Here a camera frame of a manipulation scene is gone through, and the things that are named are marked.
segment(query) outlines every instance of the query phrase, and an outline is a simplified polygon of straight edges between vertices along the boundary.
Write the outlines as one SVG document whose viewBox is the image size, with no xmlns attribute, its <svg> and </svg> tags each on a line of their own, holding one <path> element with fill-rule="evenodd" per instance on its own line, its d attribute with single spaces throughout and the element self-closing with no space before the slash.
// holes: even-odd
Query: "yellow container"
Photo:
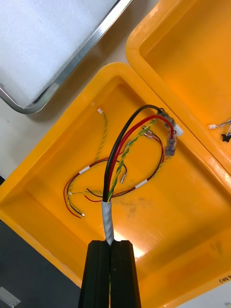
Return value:
<svg viewBox="0 0 231 308">
<path fill-rule="evenodd" d="M 231 1 L 160 0 L 127 42 L 131 66 L 231 173 Z"/>
<path fill-rule="evenodd" d="M 169 112 L 184 135 L 175 156 L 151 181 L 113 200 L 115 238 L 134 245 L 142 308 L 175 307 L 231 274 L 231 177 L 127 65 L 99 71 L 1 185 L 0 219 L 81 286 L 88 243 L 104 238 L 101 205 L 75 195 L 72 202 L 85 213 L 75 218 L 65 207 L 64 185 L 97 154 L 104 131 L 97 108 L 108 120 L 102 158 L 130 115 L 146 103 Z M 145 111 L 136 121 L 151 114 Z M 158 121 L 153 130 L 165 144 L 164 125 Z M 126 158 L 128 175 L 116 191 L 144 180 L 159 156 L 158 144 L 141 137 Z M 101 190 L 104 170 L 105 163 L 91 168 L 73 190 Z"/>
</svg>

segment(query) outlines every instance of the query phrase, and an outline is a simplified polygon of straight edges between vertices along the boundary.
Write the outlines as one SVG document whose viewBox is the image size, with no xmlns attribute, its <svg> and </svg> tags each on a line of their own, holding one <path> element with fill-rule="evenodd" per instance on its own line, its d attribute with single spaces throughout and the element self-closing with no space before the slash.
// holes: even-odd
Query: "dark floor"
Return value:
<svg viewBox="0 0 231 308">
<path fill-rule="evenodd" d="M 80 288 L 0 221 L 0 287 L 17 308 L 77 308 Z M 9 308 L 0 300 L 0 308 Z"/>
</svg>

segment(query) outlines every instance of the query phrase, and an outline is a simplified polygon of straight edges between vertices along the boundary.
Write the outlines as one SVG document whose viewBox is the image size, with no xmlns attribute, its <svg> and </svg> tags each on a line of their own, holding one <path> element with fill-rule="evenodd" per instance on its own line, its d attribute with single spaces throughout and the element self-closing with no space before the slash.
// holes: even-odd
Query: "white heat shrink tubing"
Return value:
<svg viewBox="0 0 231 308">
<path fill-rule="evenodd" d="M 106 241 L 111 246 L 114 239 L 114 230 L 112 223 L 112 202 L 102 201 L 103 227 Z"/>
</svg>

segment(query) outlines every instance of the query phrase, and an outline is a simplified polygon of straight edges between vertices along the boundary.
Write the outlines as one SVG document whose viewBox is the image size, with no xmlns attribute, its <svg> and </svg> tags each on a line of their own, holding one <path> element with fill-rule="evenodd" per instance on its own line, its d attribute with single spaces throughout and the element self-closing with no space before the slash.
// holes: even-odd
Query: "white foam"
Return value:
<svg viewBox="0 0 231 308">
<path fill-rule="evenodd" d="M 116 0 L 2 0 L 0 84 L 25 108 L 55 79 Z"/>
</svg>

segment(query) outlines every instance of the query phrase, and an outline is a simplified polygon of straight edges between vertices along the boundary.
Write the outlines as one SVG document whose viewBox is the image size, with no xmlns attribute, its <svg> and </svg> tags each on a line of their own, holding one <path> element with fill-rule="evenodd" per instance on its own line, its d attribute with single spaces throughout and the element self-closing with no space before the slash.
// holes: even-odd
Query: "cable bundle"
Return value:
<svg viewBox="0 0 231 308">
<path fill-rule="evenodd" d="M 155 109 L 158 114 L 156 115 L 151 115 L 148 116 L 146 118 L 144 118 L 143 120 L 141 120 L 140 122 L 138 122 L 137 124 L 135 124 L 132 128 L 129 128 L 130 124 L 132 123 L 132 121 L 135 119 L 135 117 L 144 109 L 147 108 L 151 108 L 151 109 Z M 98 109 L 100 114 L 103 114 L 104 119 L 105 119 L 105 131 L 104 131 L 104 137 L 103 137 L 103 141 L 100 145 L 100 149 L 98 151 L 96 160 L 90 164 L 89 166 L 85 167 L 84 169 L 82 169 L 81 171 L 79 171 L 77 174 L 75 174 L 65 185 L 64 187 L 64 199 L 65 199 L 65 203 L 66 206 L 68 208 L 68 210 L 75 216 L 77 216 L 78 218 L 80 217 L 84 217 L 84 213 L 79 210 L 78 208 L 76 208 L 76 206 L 74 206 L 71 201 L 70 201 L 70 195 L 73 194 L 80 194 L 83 193 L 84 196 L 92 201 L 92 202 L 102 202 L 102 213 L 103 213 L 103 224 L 104 224 L 104 231 L 105 231 L 105 236 L 106 236 L 106 240 L 109 244 L 111 244 L 112 240 L 114 239 L 114 233 L 113 233 L 113 225 L 112 225 L 112 211 L 111 211 L 111 199 L 115 198 L 115 197 L 119 197 L 122 195 L 125 195 L 139 187 L 141 187 L 143 184 L 147 183 L 159 170 L 160 166 L 163 164 L 163 162 L 166 160 L 166 158 L 170 158 L 174 155 L 175 153 L 175 149 L 176 149 L 176 131 L 174 130 L 174 126 L 176 125 L 175 122 L 173 123 L 172 121 L 170 122 L 168 116 L 166 116 L 166 113 L 163 113 L 163 109 L 156 107 L 154 105 L 144 105 L 142 107 L 140 107 L 131 117 L 130 119 L 127 121 L 127 123 L 124 125 L 123 129 L 121 130 L 117 140 L 114 143 L 114 146 L 111 150 L 111 153 L 109 155 L 109 157 L 107 158 L 103 158 L 100 160 L 97 160 L 101 151 L 101 148 L 103 146 L 105 137 L 106 137 L 106 129 L 107 129 L 107 119 L 105 117 L 105 114 L 103 113 L 103 111 L 99 108 Z M 163 144 L 160 140 L 160 138 L 155 135 L 152 131 L 150 131 L 150 127 L 154 124 L 154 122 L 156 120 L 161 120 L 165 123 L 166 127 L 169 129 L 169 135 L 167 138 L 167 144 L 165 146 L 165 149 L 163 147 Z M 142 127 L 146 122 L 151 121 L 150 124 L 147 127 Z M 128 142 L 128 139 L 130 137 L 130 135 L 139 127 L 142 127 L 142 130 L 131 140 Z M 127 174 L 127 168 L 124 165 L 124 159 L 126 158 L 126 155 L 129 153 L 130 147 L 134 144 L 135 141 L 138 140 L 138 138 L 140 136 L 147 136 L 155 141 L 157 141 L 160 146 L 161 146 L 161 157 L 160 160 L 157 164 L 156 169 L 154 170 L 154 172 L 145 180 L 143 180 L 142 182 L 140 182 L 139 184 L 137 184 L 134 187 L 131 187 L 125 191 L 122 192 L 118 192 L 116 194 L 114 194 L 114 189 L 115 186 L 117 184 L 118 181 L 118 176 L 122 170 L 122 167 L 125 168 L 125 173 L 121 178 L 120 182 L 123 182 L 126 174 Z M 87 190 L 85 192 L 71 192 L 71 188 L 73 186 L 73 183 L 75 181 L 75 179 L 77 178 L 77 176 L 79 176 L 80 174 L 82 174 L 83 172 L 89 170 L 91 167 L 95 166 L 98 163 L 101 162 L 105 162 L 107 161 L 107 165 L 106 165 L 106 169 L 105 169 L 105 174 L 104 174 L 104 184 L 103 184 L 103 192 L 101 191 L 93 191 L 87 188 Z M 118 163 L 118 167 L 116 170 L 116 174 L 115 177 L 112 181 L 112 186 L 110 188 L 111 185 L 111 179 L 112 179 L 112 174 L 113 174 L 113 170 L 115 168 L 116 163 Z M 94 195 L 96 197 L 99 197 L 101 200 L 91 200 L 89 197 L 86 196 L 87 193 L 90 193 L 91 195 Z"/>
</svg>

